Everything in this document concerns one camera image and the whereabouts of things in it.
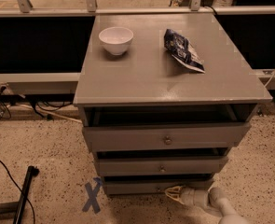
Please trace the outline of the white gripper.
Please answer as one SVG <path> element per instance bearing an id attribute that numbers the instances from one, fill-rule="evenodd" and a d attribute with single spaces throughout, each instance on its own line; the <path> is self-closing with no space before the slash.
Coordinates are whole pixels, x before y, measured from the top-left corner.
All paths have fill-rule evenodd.
<path id="1" fill-rule="evenodd" d="M 206 208 L 209 203 L 208 192 L 202 189 L 174 186 L 166 188 L 165 194 L 172 200 L 186 206 L 197 206 L 200 208 Z"/>

